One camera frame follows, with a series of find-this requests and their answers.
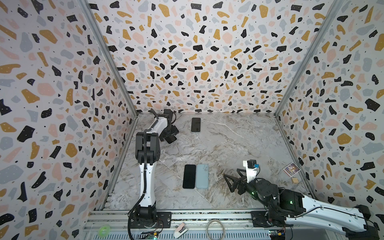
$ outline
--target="wooden block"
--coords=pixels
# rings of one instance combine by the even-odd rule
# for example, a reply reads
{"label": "wooden block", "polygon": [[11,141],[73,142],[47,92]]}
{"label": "wooden block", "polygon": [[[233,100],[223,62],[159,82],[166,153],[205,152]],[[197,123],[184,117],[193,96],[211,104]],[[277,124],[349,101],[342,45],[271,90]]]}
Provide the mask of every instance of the wooden block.
{"label": "wooden block", "polygon": [[295,178],[295,177],[292,177],[292,183],[293,184],[298,184],[299,183],[299,179]]}

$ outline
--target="blue phone case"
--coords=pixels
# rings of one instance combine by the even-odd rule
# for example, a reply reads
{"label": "blue phone case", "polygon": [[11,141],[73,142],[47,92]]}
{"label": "blue phone case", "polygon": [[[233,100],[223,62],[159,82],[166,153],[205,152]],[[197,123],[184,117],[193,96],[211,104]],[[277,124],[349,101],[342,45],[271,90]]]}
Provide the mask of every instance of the blue phone case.
{"label": "blue phone case", "polygon": [[196,188],[208,189],[208,164],[196,165]]}

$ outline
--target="marble table surface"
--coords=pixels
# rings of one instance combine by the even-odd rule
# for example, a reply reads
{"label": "marble table surface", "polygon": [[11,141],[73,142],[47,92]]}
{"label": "marble table surface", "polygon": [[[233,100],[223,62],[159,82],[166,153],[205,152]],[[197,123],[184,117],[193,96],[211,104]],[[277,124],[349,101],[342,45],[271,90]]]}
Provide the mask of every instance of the marble table surface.
{"label": "marble table surface", "polygon": [[[201,118],[201,132],[191,132],[191,119]],[[140,172],[135,158],[136,132],[148,128],[153,115],[141,114],[105,210],[130,210],[139,199]],[[155,172],[157,209],[223,209],[263,207],[247,193],[231,193],[223,174],[237,176],[243,160],[256,159],[258,177],[286,189],[306,193],[305,184],[292,184],[283,168],[292,162],[274,118],[265,114],[177,114],[177,140],[160,142],[161,156]],[[183,189],[184,166],[208,164],[208,189]]]}

